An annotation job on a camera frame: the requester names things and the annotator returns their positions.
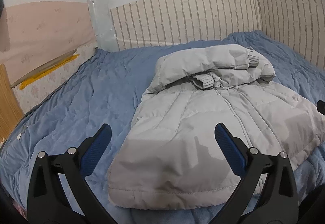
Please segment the blue blanket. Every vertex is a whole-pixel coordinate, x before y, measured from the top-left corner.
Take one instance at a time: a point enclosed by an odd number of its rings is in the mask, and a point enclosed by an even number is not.
[[[103,123],[113,130],[112,141],[94,173],[86,180],[118,223],[208,223],[222,205],[194,210],[150,211],[114,207],[107,194],[107,169],[119,151],[141,95],[151,83],[156,61],[175,51],[238,43],[266,56],[277,74],[275,81],[316,103],[325,101],[325,72],[312,66],[286,45],[260,31],[233,33],[221,41],[193,41],[169,47],[134,48],[117,53],[97,50],[63,86],[30,112],[16,127],[0,154],[0,179],[24,208],[30,174],[38,152],[64,153],[93,136]],[[300,198],[325,182],[325,145],[321,145],[296,171]],[[62,185],[72,208],[81,213],[66,179]],[[255,196],[247,210],[256,203]]]

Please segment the wrinkled fabric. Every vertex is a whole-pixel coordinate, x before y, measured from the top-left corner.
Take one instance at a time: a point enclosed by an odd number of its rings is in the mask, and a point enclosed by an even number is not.
[[[311,65],[287,45],[260,31],[233,33],[222,41],[194,41],[169,47],[135,48],[118,53],[98,50],[60,89],[15,128],[0,153],[0,179],[10,195],[26,208],[29,175],[39,151],[60,154],[93,136],[106,122],[113,138],[94,173],[86,181],[118,224],[207,224],[222,205],[193,210],[138,210],[115,207],[108,200],[107,169],[130,131],[141,96],[150,85],[157,60],[179,50],[238,43],[264,55],[276,72],[274,81],[316,103],[325,101],[325,72]],[[17,135],[22,132],[20,140]],[[295,170],[300,201],[325,183],[325,143]],[[67,181],[62,185],[72,209],[82,214]],[[257,201],[254,196],[246,209]]]
[[[252,52],[256,67],[250,67]],[[217,77],[210,89],[186,79],[203,72]],[[324,141],[325,116],[293,90],[272,82],[274,77],[263,55],[236,44],[161,57],[131,131],[108,169],[110,201],[138,209],[226,202],[240,178],[215,140],[220,122],[263,154],[285,151],[295,170]],[[257,194],[264,182],[262,176]]]

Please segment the blue bedsheet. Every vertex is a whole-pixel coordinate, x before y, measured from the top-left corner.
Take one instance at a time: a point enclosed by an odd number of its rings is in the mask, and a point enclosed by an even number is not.
[[[94,173],[86,180],[99,201],[118,223],[208,223],[222,207],[194,210],[150,211],[114,207],[108,202],[106,172],[119,151],[141,95],[149,86],[157,59],[195,47],[238,43],[251,46],[273,64],[275,81],[297,91],[313,103],[325,100],[325,72],[318,70],[286,45],[260,31],[233,33],[222,41],[193,41],[170,47],[134,48],[118,53],[98,50],[60,89],[25,117],[5,143],[0,154],[0,179],[9,194],[26,208],[27,191],[38,152],[49,155],[79,146],[103,123],[111,125],[112,141]],[[325,183],[325,145],[321,145],[296,171],[300,198]],[[80,212],[61,178],[74,210]],[[256,196],[247,210],[252,209]]]

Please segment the blue gripper pad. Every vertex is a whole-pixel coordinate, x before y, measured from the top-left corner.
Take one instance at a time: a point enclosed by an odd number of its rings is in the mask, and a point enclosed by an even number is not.
[[[231,170],[235,175],[243,177],[246,174],[246,159],[233,141],[234,137],[221,123],[217,124],[214,135]]]
[[[95,170],[100,158],[112,139],[112,129],[104,124],[94,136],[95,140],[89,146],[80,162],[80,175],[89,176]]]

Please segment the clear plastic tape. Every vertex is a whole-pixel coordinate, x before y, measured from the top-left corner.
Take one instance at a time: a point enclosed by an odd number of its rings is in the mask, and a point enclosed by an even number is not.
[[[87,3],[99,48],[109,52],[119,51],[107,0],[87,0]]]

